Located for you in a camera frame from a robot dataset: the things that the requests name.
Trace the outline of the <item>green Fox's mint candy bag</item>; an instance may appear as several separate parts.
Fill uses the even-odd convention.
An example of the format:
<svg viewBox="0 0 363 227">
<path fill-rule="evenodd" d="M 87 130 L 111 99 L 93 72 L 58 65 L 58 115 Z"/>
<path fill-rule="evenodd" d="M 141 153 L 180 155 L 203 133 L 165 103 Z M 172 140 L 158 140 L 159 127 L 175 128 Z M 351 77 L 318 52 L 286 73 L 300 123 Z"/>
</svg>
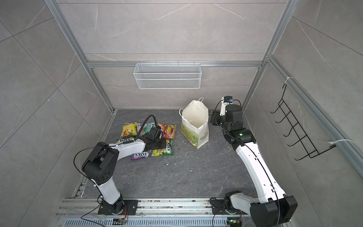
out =
<svg viewBox="0 0 363 227">
<path fill-rule="evenodd" d="M 155 122 L 145 123 L 143 127 L 142 125 L 143 123 L 137 123 L 137 133 L 140 133 L 140 135 L 148 133 L 152 127 L 155 127 Z"/>
</svg>

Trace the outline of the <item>purple Fox's berries candy bag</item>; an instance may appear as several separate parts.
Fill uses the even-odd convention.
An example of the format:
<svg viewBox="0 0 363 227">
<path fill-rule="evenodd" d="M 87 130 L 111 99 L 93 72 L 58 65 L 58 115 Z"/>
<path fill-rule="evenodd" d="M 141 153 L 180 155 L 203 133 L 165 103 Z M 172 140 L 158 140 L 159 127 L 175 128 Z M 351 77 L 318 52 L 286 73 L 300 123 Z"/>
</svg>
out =
<svg viewBox="0 0 363 227">
<path fill-rule="evenodd" d="M 149 154 L 150 154 L 149 151 L 135 153 L 135 154 L 132 155 L 131 160 L 135 161 L 135 160 L 145 159 L 145 158 L 149 157 Z"/>
</svg>

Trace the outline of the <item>pink Fox's fruit candy bag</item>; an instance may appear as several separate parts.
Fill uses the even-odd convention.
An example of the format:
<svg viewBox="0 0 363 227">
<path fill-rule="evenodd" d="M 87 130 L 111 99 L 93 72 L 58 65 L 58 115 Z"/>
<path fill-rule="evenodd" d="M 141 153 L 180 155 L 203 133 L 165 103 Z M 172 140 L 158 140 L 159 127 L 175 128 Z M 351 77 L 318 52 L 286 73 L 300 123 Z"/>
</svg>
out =
<svg viewBox="0 0 363 227">
<path fill-rule="evenodd" d="M 161 127 L 164 138 L 171 139 L 171 140 L 175 139 L 175 132 L 176 132 L 177 125 L 158 123 L 158 126 Z"/>
</svg>

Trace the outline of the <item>white printed paper bag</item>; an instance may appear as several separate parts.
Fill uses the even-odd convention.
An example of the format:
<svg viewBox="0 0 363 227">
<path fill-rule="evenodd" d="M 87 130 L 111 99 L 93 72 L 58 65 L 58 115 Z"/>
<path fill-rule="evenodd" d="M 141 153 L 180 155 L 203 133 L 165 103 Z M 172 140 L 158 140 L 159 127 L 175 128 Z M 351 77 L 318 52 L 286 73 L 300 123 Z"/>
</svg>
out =
<svg viewBox="0 0 363 227">
<path fill-rule="evenodd" d="M 209 110 L 203 100 L 203 97 L 193 100 L 179 110 L 181 132 L 196 149 L 209 141 Z"/>
</svg>

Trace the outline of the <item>yellow chips snack bag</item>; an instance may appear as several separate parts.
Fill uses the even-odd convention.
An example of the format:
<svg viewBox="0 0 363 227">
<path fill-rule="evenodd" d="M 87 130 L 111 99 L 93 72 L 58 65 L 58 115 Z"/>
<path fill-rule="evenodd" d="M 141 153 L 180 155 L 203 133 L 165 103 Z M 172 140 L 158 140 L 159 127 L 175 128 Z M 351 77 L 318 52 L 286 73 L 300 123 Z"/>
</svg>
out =
<svg viewBox="0 0 363 227">
<path fill-rule="evenodd" d="M 138 123 L 135 123 L 135 122 L 125 123 L 122 126 L 121 138 L 129 137 L 129 136 L 136 136 L 138 134 L 137 126 L 138 126 Z"/>
</svg>

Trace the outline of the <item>green yellow Fox's candy bag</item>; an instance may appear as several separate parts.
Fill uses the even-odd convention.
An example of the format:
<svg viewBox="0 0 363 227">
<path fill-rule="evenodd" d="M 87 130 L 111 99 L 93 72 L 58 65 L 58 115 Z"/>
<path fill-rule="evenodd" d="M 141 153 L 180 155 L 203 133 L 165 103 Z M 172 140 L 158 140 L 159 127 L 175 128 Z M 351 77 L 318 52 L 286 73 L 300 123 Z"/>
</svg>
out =
<svg viewBox="0 0 363 227">
<path fill-rule="evenodd" d="M 120 138 L 116 144 L 125 144 L 127 142 L 133 142 L 134 141 L 134 137 L 129 137 L 129 138 Z"/>
</svg>

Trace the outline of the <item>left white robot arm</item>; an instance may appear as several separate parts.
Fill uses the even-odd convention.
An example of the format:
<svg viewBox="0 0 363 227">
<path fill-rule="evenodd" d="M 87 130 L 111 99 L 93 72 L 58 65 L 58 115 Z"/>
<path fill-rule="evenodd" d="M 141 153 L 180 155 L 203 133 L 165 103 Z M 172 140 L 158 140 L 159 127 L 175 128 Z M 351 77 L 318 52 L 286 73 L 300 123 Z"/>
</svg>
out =
<svg viewBox="0 0 363 227">
<path fill-rule="evenodd" d="M 161 148 L 163 145 L 165 139 L 159 126 L 119 145 L 99 142 L 83 163 L 81 170 L 95 183 L 103 197 L 103 205 L 107 206 L 111 213 L 119 214 L 124 207 L 123 197 L 112 178 L 117 161 L 147 149 Z"/>
</svg>

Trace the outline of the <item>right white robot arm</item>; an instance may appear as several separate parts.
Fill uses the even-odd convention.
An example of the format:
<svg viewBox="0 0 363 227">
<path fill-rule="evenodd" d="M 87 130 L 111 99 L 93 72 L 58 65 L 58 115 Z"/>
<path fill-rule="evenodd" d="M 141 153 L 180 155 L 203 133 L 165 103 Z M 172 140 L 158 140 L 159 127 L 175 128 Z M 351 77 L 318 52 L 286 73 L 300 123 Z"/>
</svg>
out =
<svg viewBox="0 0 363 227">
<path fill-rule="evenodd" d="M 257 192 L 257 197 L 241 191 L 226 193 L 224 209 L 250 215 L 257 227 L 278 227 L 289 222 L 298 206 L 295 197 L 285 193 L 267 167 L 256 139 L 243 126 L 241 106 L 223 100 L 219 104 L 221 109 L 212 112 L 210 122 L 222 131 L 242 160 Z"/>
</svg>

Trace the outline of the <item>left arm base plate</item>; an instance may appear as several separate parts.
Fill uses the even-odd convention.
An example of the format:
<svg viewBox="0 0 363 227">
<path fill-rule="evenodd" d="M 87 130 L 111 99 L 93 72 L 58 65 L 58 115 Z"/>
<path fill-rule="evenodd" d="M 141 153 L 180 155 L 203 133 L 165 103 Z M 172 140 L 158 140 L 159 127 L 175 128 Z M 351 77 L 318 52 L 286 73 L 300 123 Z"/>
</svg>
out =
<svg viewBox="0 0 363 227">
<path fill-rule="evenodd" d="M 138 200 L 121 200 L 119 199 L 115 204 L 108 204 L 102 201 L 100 208 L 97 212 L 98 215 L 135 215 L 138 207 Z"/>
</svg>

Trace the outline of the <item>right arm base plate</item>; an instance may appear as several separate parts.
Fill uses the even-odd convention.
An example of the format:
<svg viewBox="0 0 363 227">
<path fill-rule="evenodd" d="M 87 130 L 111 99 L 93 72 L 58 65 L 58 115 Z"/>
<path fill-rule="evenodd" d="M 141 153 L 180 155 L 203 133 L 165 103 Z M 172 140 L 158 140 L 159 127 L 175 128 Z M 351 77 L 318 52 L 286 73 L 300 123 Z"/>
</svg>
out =
<svg viewBox="0 0 363 227">
<path fill-rule="evenodd" d="M 212 207 L 213 215 L 247 215 L 247 213 L 233 208 L 227 199 L 217 199 L 212 197 L 209 199 L 209 203 Z"/>
</svg>

